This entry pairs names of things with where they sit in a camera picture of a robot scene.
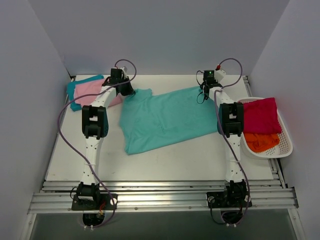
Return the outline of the mint green t shirt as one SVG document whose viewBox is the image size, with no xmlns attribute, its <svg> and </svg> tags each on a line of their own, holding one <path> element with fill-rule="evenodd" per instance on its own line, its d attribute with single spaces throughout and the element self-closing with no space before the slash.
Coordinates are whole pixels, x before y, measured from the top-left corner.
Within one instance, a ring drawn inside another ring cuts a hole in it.
<svg viewBox="0 0 320 240">
<path fill-rule="evenodd" d="M 196 86 L 159 95 L 137 89 L 122 104 L 124 151 L 140 154 L 217 132 L 215 103 L 202 96 Z"/>
</svg>

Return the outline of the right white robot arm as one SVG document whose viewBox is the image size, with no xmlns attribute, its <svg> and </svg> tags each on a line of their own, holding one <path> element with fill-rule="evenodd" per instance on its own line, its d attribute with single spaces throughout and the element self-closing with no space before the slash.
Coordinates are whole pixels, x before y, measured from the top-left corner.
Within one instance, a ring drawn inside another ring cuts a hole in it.
<svg viewBox="0 0 320 240">
<path fill-rule="evenodd" d="M 234 101 L 223 89 L 221 80 L 226 76 L 222 69 L 203 70 L 200 89 L 204 100 L 214 101 L 218 133 L 225 142 L 225 191 L 223 203 L 234 206 L 248 195 L 247 176 L 241 166 L 241 136 L 244 131 L 244 106 Z"/>
</svg>

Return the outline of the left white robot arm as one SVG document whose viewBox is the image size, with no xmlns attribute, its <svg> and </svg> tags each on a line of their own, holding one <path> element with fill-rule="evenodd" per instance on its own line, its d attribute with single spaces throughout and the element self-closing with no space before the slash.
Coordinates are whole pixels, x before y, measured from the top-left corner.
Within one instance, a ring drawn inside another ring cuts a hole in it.
<svg viewBox="0 0 320 240">
<path fill-rule="evenodd" d="M 125 66 L 113 67 L 110 76 L 102 82 L 100 92 L 94 93 L 93 100 L 82 107 L 85 160 L 76 196 L 79 201 L 83 200 L 83 204 L 90 210 L 97 209 L 101 203 L 100 183 L 96 176 L 102 143 L 109 131 L 107 107 L 120 94 L 123 96 L 135 94 Z"/>
</svg>

